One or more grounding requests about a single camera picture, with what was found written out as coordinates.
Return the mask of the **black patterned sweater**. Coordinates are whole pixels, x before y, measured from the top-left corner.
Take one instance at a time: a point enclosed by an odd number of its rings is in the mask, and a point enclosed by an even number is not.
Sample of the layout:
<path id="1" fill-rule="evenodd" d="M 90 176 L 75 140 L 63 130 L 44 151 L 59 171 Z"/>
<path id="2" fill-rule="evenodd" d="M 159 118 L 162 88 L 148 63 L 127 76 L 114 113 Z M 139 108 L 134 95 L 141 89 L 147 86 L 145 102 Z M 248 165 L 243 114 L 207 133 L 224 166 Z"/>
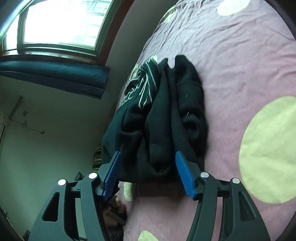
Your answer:
<path id="1" fill-rule="evenodd" d="M 204 90 L 194 65 L 183 55 L 148 60 L 128 84 L 102 139 L 102 162 L 122 154 L 118 180 L 169 182 L 176 178 L 175 154 L 204 169 L 208 124 Z"/>

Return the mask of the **striped pillow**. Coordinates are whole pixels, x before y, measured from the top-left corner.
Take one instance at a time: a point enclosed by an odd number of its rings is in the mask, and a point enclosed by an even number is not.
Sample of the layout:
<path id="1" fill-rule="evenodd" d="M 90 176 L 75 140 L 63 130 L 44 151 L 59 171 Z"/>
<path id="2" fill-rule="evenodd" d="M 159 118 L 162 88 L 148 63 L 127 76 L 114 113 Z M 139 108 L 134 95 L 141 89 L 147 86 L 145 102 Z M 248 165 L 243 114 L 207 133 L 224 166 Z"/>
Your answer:
<path id="1" fill-rule="evenodd" d="M 97 146 L 93 155 L 92 171 L 97 172 L 101 165 L 102 165 L 102 157 L 101 157 L 101 143 L 100 143 Z"/>

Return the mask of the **teal curtain right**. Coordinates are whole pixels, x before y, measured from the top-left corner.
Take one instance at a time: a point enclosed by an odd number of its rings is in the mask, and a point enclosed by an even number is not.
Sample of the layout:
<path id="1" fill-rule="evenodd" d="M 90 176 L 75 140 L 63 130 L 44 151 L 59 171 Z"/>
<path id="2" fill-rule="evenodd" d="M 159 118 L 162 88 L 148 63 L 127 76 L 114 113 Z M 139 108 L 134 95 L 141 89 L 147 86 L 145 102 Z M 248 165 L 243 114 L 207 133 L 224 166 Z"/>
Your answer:
<path id="1" fill-rule="evenodd" d="M 1 61 L 1 76 L 101 99 L 110 69 L 53 61 Z"/>

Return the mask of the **pink dotted bed sheet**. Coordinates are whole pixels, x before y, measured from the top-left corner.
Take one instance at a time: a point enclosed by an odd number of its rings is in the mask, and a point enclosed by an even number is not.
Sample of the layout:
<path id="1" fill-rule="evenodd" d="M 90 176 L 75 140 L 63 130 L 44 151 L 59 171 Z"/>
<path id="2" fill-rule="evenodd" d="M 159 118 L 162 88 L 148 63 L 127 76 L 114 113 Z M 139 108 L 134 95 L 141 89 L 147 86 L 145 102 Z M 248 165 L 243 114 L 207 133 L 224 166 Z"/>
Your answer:
<path id="1" fill-rule="evenodd" d="M 205 92 L 205 170 L 240 179 L 271 240 L 295 240 L 295 38 L 266 1 L 178 1 L 146 42 L 185 55 Z"/>

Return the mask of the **window with white frame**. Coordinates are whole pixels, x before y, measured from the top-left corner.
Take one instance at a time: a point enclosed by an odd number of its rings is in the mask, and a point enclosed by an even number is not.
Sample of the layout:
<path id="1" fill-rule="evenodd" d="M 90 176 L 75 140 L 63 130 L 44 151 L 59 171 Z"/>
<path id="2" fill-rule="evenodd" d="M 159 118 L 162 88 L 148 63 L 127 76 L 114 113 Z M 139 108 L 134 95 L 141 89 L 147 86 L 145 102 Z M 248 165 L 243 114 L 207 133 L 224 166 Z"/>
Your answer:
<path id="1" fill-rule="evenodd" d="M 104 66 L 133 1 L 1 1 L 1 59 Z"/>

